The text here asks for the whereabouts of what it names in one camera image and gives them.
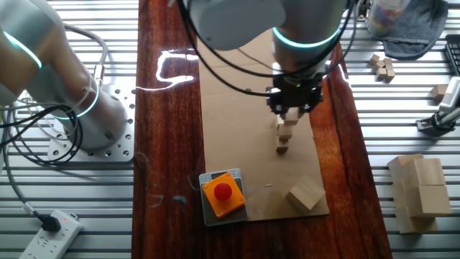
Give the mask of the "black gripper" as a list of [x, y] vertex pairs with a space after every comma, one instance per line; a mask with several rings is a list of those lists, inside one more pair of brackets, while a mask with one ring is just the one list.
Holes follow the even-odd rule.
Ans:
[[323, 101], [322, 80], [321, 74], [295, 83], [277, 77], [273, 80], [273, 92], [267, 98], [267, 105], [277, 115], [286, 114], [290, 107], [300, 107], [302, 114], [311, 113]]

